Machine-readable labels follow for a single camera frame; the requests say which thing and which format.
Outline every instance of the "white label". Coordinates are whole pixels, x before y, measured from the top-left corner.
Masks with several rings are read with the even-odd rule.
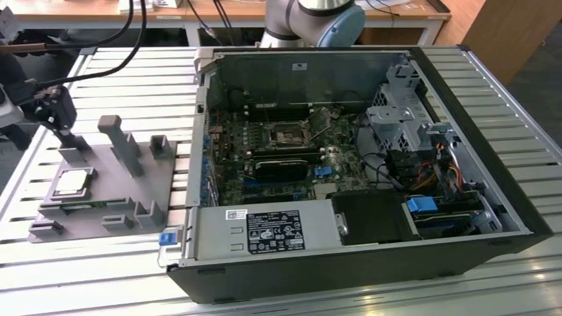
[[[226,220],[229,219],[245,219],[247,209],[228,209]]]
[[[308,64],[292,64],[292,71],[307,70]]]
[[[181,16],[178,16],[178,15],[157,15],[156,19],[158,19],[158,20],[178,20],[178,19],[181,19]]]

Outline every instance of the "cable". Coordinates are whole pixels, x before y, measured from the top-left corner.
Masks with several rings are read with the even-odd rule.
[[[381,13],[385,13],[385,14],[389,14],[389,19],[392,19],[392,24],[391,24],[391,26],[389,26],[389,32],[388,32],[388,39],[387,39],[387,41],[385,41],[385,44],[387,45],[389,45],[389,40],[391,40],[391,35],[392,35],[392,29],[393,29],[393,17],[395,16],[400,16],[397,13],[393,13],[392,12],[392,8],[389,7],[389,5],[387,5],[384,2],[381,2],[380,0],[375,0],[377,3],[380,3],[384,7],[387,7],[388,8],[388,11],[384,11],[384,10],[380,10],[380,9],[377,9],[377,8],[375,8],[375,6],[371,4],[371,0],[365,0],[367,1],[367,4],[368,4],[368,6],[373,9],[373,10],[376,10],[377,12],[381,12]]]
[[[45,44],[45,43],[33,43],[33,44],[20,44],[20,45],[5,45],[0,46],[0,53],[24,53],[24,52],[36,52],[36,51],[54,51],[61,49],[81,49],[89,47],[97,47],[100,45],[110,43],[113,40],[120,38],[125,31],[129,29],[132,16],[134,15],[134,6],[132,0],[129,0],[129,14],[126,16],[126,22],[124,26],[108,38],[93,43],[78,43],[78,44]]]
[[[96,72],[93,74],[85,74],[85,75],[76,76],[76,77],[54,79],[54,80],[50,80],[50,81],[46,81],[46,82],[42,82],[42,83],[38,83],[37,87],[41,88],[41,89],[45,89],[45,88],[48,88],[50,86],[56,86],[58,84],[66,84],[68,82],[76,82],[76,81],[80,81],[80,80],[108,76],[108,75],[116,73],[117,71],[120,71],[129,64],[129,61],[132,60],[132,58],[134,57],[134,55],[138,51],[140,43],[142,42],[144,32],[146,30],[146,4],[145,4],[145,0],[140,0],[140,11],[141,11],[141,16],[142,16],[142,22],[140,24],[137,42],[134,43],[134,46],[130,50],[129,55],[126,56],[126,58],[122,60],[121,64],[117,67],[114,67],[113,69],[101,71],[101,72]]]
[[[364,158],[364,157],[371,156],[371,155],[375,155],[377,158],[381,158],[381,159],[385,158],[385,155],[383,153],[375,153],[375,152],[365,153],[363,156],[360,156],[360,158]]]
[[[194,17],[198,20],[198,23],[201,23],[202,29],[205,31],[205,33],[214,39],[214,41],[218,43],[220,46],[224,46],[224,44],[220,42],[218,38],[216,38],[216,33],[214,31],[209,28],[209,26],[206,25],[206,23],[202,21],[201,17],[198,16],[198,13],[194,10],[193,4],[190,3],[190,0],[186,0],[186,4],[190,8],[190,10],[193,11]]]
[[[124,26],[118,30],[117,33],[114,33],[108,38],[102,39],[101,41],[97,41],[94,43],[80,43],[80,44],[45,44],[45,49],[54,50],[54,49],[80,49],[80,48],[89,48],[89,47],[97,47],[104,44],[110,43],[113,40],[121,37],[121,35],[125,33],[125,31],[129,29],[129,25],[132,22],[132,16],[134,13],[134,6],[132,4],[132,0],[129,0],[129,15],[126,17],[126,22],[124,23]]]
[[[360,122],[363,121],[365,116],[365,113],[360,113],[357,115],[357,124],[355,127],[355,151],[357,152],[357,156],[359,159],[361,160],[361,162],[365,164],[365,166],[373,171],[376,172],[377,175],[380,175],[383,178],[385,178],[391,183],[392,186],[399,190],[399,191],[408,191],[405,189],[405,187],[400,184],[400,182],[397,182],[397,180],[395,178],[392,178],[389,175],[387,175],[384,172],[380,171],[380,169],[375,168],[360,156],[360,152],[359,152],[359,146],[357,146],[357,139],[359,139],[359,127],[360,127]]]
[[[212,0],[212,2],[214,3],[214,7],[216,7],[216,11],[218,12],[221,23],[224,24],[224,27],[226,28],[229,43],[232,46],[234,46],[236,45],[234,33],[232,30],[232,24],[229,23],[226,11],[224,10],[224,7],[221,6],[220,0]]]

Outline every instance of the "blue tab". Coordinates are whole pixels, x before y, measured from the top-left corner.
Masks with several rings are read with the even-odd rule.
[[[331,174],[332,174],[332,167],[331,166],[316,168],[313,170],[313,175],[315,176],[328,176]]]
[[[177,233],[174,232],[162,232],[157,240],[160,246],[172,246],[177,244]]]
[[[409,213],[413,212],[431,212],[437,210],[435,200],[429,196],[412,197],[407,202],[407,208]]]

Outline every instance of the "warning label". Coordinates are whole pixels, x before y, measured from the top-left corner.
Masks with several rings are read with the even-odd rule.
[[[304,249],[299,211],[247,214],[248,251],[252,255]]]

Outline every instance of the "wooden panel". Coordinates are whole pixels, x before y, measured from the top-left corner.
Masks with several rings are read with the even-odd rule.
[[[216,13],[214,5],[209,0],[190,0],[193,3],[196,12],[204,20],[220,20],[220,17]],[[230,20],[263,20],[265,17],[265,4],[264,3],[251,3],[244,1],[234,0],[221,0],[221,5],[228,14]],[[447,19],[449,17],[448,13],[437,13],[428,4],[427,0],[412,0],[409,6],[396,5],[392,6],[392,13],[399,14],[395,19],[411,20],[427,18]],[[369,10],[365,11],[367,20],[391,20],[388,13]],[[186,10],[185,17],[188,20],[196,20],[193,11]]]
[[[485,0],[440,0],[440,2],[449,9],[452,16],[440,28],[435,45],[459,44],[463,42]]]
[[[523,67],[560,18],[560,0],[485,2],[463,44],[503,84]]]
[[[190,0],[194,9],[204,20],[220,21],[216,7],[210,0]],[[265,4],[248,1],[222,0],[220,1],[232,22],[234,21],[263,21],[265,18]],[[116,0],[8,0],[10,9],[21,21],[125,21],[126,15],[118,14]],[[427,0],[412,0],[412,4],[393,6],[392,12],[399,14],[401,20],[419,20],[425,18],[448,19],[448,13],[437,13]],[[387,13],[369,10],[367,20],[389,20]],[[148,13],[149,20],[157,20],[157,16],[180,16],[181,20],[196,20],[193,11],[188,8],[186,1],[181,1],[178,8],[157,8]]]
[[[365,28],[359,35],[360,45],[416,45],[421,28]]]

